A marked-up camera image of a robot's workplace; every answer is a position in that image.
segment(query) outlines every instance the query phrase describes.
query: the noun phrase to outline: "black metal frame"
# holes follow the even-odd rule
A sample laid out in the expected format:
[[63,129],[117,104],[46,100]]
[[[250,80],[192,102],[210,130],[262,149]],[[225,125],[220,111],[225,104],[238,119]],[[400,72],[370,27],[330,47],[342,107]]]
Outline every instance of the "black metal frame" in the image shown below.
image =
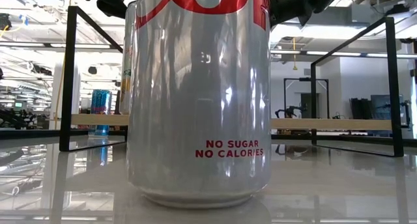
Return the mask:
[[[378,26],[385,24],[386,27],[386,52],[388,57],[388,81],[390,86],[390,103],[391,103],[391,125],[392,125],[392,144],[394,146],[394,155],[386,155],[386,154],[379,154],[374,152],[363,152],[363,151],[356,151],[361,153],[367,154],[374,154],[379,156],[393,156],[393,157],[403,157],[404,156],[404,148],[403,148],[403,136],[401,133],[401,112],[400,112],[400,105],[399,105],[399,86],[398,86],[398,69],[397,69],[397,48],[395,44],[395,22],[392,17],[383,17],[379,21],[375,22],[374,24],[370,25],[368,28],[364,29],[360,33],[358,33],[353,38],[347,40],[346,42],[342,43],[340,46],[334,48],[332,51],[329,51],[326,55],[320,57],[315,62],[311,64],[311,117],[313,119],[317,118],[317,110],[316,110],[316,103],[317,103],[317,90],[315,81],[316,78],[316,66],[324,61],[325,59],[329,58],[335,52],[345,48],[352,42],[356,41],[358,38],[366,35],[368,32],[374,30]],[[317,145],[317,130],[312,129],[311,131],[311,143],[313,145]]]
[[[284,78],[284,110],[287,109],[287,81],[311,81],[310,77],[301,77],[301,78]],[[330,104],[329,104],[329,93],[328,93],[328,79],[316,79],[316,82],[324,81],[326,82],[326,99],[327,99],[327,118],[330,119]]]
[[68,19],[66,25],[66,44],[64,57],[64,83],[63,83],[63,104],[61,117],[61,130],[59,131],[59,150],[61,152],[70,151],[71,136],[71,115],[72,115],[72,89],[74,81],[74,59],[76,52],[76,32],[77,18],[81,16],[94,30],[103,36],[111,45],[111,48],[117,49],[123,53],[123,49],[112,39],[96,22],[93,21],[80,7],[69,6]]

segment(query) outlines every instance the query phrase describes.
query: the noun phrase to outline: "wooden beam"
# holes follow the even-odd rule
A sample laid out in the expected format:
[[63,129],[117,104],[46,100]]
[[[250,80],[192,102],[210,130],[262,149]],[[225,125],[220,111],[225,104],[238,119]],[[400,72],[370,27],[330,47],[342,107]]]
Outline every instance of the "wooden beam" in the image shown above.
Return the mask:
[[[129,125],[128,115],[74,114],[71,124]],[[391,120],[271,119],[271,129],[391,130]]]
[[391,130],[391,120],[271,119],[272,129]]

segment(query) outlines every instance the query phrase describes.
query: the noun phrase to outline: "red lettering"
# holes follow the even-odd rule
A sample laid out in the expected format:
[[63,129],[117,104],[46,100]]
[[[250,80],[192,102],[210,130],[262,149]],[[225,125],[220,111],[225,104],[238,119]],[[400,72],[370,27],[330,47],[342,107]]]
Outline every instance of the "red lettering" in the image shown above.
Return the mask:
[[216,148],[222,148],[223,142],[222,141],[216,141]]
[[207,140],[206,141],[206,148],[214,148],[214,141],[213,140]]
[[[244,7],[248,0],[221,0],[220,3],[212,8],[202,7],[197,0],[172,0],[175,4],[190,12],[202,13],[202,14],[228,14],[234,13]],[[138,16],[136,18],[136,28],[144,26],[148,21],[153,19],[164,7],[170,2],[170,0],[161,0],[157,6],[152,9],[145,16]],[[267,13],[269,9],[269,0],[253,0],[253,22],[264,30],[266,29]]]
[[203,158],[204,157],[204,151],[203,150],[195,150],[195,156],[196,156],[196,158]]
[[266,20],[269,10],[269,0],[253,0],[253,22],[262,29],[266,29]]
[[204,155],[205,155],[207,158],[211,158],[211,157],[213,157],[213,151],[212,151],[212,150],[207,150],[207,151],[204,153]]
[[218,153],[219,157],[223,158],[224,154],[222,154],[222,153],[224,153],[224,152],[225,152],[224,150],[220,150],[219,153]]

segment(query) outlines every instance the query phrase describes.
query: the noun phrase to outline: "glossy table surface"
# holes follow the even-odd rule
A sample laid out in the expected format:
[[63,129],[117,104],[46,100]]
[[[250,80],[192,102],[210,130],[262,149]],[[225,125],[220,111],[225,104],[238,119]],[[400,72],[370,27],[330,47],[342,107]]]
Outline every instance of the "glossy table surface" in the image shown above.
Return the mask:
[[414,149],[389,158],[274,142],[272,178],[250,201],[179,210],[149,202],[127,182],[124,144],[60,153],[52,139],[40,142],[0,141],[7,147],[0,148],[0,223],[417,223]]

